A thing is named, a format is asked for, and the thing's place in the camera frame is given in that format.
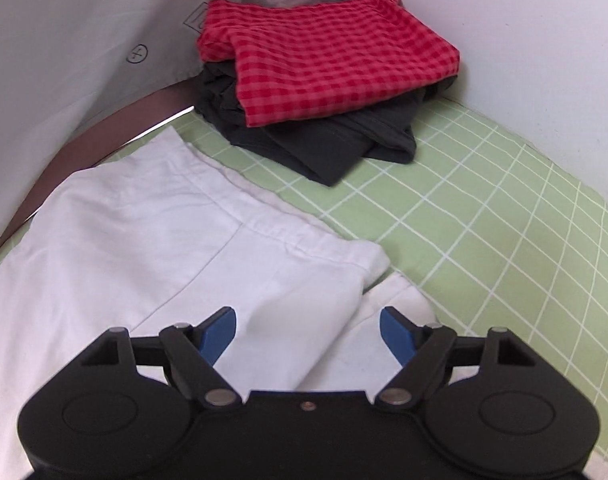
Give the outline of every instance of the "red checkered cloth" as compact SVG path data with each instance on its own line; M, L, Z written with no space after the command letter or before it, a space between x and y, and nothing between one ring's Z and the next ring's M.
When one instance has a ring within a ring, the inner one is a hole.
M292 9L213 0L203 61L235 59L247 126L325 117L455 75L460 53L401 0Z

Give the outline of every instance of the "black folded fabric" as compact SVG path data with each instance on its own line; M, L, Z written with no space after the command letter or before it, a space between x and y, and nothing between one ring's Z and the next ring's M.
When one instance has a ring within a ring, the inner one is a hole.
M421 88L353 112L249 128L235 94L233 61L205 63L196 81L196 111L228 142L326 186L336 184L363 156L411 162L416 146L409 124L424 97L437 91Z

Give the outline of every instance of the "white panel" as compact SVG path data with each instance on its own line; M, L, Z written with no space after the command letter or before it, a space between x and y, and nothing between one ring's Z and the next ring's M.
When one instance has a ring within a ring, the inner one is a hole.
M608 200L608 0L404 0L462 51L453 95Z
M0 0L0 234L74 132L199 72L205 1Z

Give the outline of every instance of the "white garment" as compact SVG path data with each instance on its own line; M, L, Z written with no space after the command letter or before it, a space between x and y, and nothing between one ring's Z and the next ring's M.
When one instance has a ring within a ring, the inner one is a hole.
M373 399L401 370L380 335L385 306L394 306L416 325L437 321L426 298L395 272L364 295L342 334L297 389L364 390Z
M151 335L234 307L216 368L243 396L294 389L337 338L388 267L382 248L233 175L168 128L49 196L0 265L0 480L30 471L23 403L109 326Z

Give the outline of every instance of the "green grid mat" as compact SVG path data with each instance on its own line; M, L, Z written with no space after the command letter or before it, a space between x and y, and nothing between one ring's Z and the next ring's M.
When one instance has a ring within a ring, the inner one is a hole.
M392 268L461 334L510 327L595 403L598 450L608 459L608 207L594 190L520 137L447 100L418 115L413 164L364 160L334 188L231 147L194 113L171 124L341 236L380 243ZM2 248L0 261L26 229Z

